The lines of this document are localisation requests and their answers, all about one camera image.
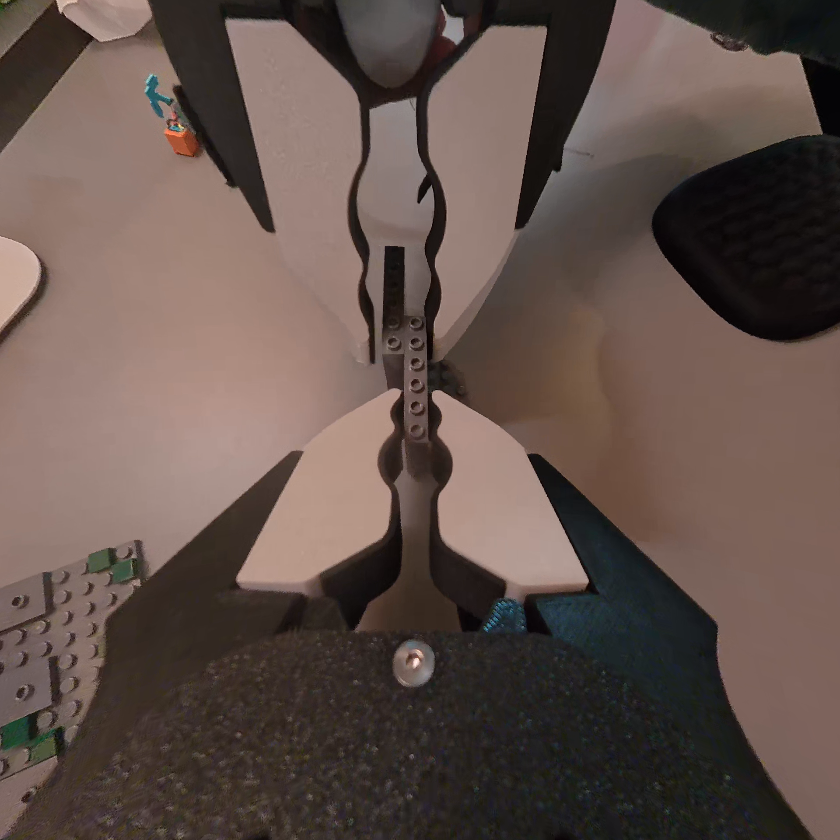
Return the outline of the grey stepped brick wall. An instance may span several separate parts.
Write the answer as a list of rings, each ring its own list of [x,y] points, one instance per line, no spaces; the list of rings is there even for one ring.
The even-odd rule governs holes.
[[[405,468],[417,480],[431,469],[432,440],[428,390],[429,328],[424,305],[408,300],[411,277],[406,250],[384,247],[381,360],[385,380],[402,392],[402,432]]]

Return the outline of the grey brick baseplate build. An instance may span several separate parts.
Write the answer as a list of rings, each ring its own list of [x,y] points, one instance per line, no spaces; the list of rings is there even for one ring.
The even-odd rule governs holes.
[[[106,622],[145,574],[132,540],[2,587],[2,837],[76,737],[98,690]]]

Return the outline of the orange and teal brick figure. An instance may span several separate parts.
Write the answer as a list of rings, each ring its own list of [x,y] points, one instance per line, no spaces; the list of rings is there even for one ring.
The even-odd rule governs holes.
[[[201,147],[193,126],[175,93],[163,93],[160,84],[157,75],[151,73],[144,81],[143,94],[154,114],[164,122],[164,136],[173,151],[182,156],[196,157]]]

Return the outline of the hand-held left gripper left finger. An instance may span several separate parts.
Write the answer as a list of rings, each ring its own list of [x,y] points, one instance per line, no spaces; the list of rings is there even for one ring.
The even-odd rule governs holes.
[[[325,596],[358,626],[401,570],[402,409],[402,392],[390,390],[305,447],[238,572],[239,588]]]

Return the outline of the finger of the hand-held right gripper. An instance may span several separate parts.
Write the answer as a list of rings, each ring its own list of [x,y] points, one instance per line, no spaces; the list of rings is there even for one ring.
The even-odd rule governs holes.
[[[440,286],[434,358],[477,315],[518,237],[517,218],[545,26],[491,26],[432,83],[418,105],[434,181],[428,261]]]
[[[369,143],[352,82],[288,21],[226,22],[283,264],[370,364],[375,329],[355,198]]]

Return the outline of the person's green sweatshirt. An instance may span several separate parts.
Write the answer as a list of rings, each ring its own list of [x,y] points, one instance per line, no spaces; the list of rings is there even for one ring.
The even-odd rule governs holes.
[[[838,1],[651,1],[669,14],[745,43],[839,65]]]

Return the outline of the white paper bag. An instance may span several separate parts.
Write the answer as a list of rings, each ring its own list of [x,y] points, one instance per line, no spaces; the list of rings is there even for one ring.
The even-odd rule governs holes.
[[[59,12],[100,43],[138,34],[152,20],[148,1],[56,1]]]

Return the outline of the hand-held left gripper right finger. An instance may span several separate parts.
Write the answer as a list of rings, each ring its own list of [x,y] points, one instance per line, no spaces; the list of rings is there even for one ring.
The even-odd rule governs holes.
[[[584,592],[590,584],[526,449],[444,392],[431,395],[429,570],[436,588],[482,623],[494,604]]]

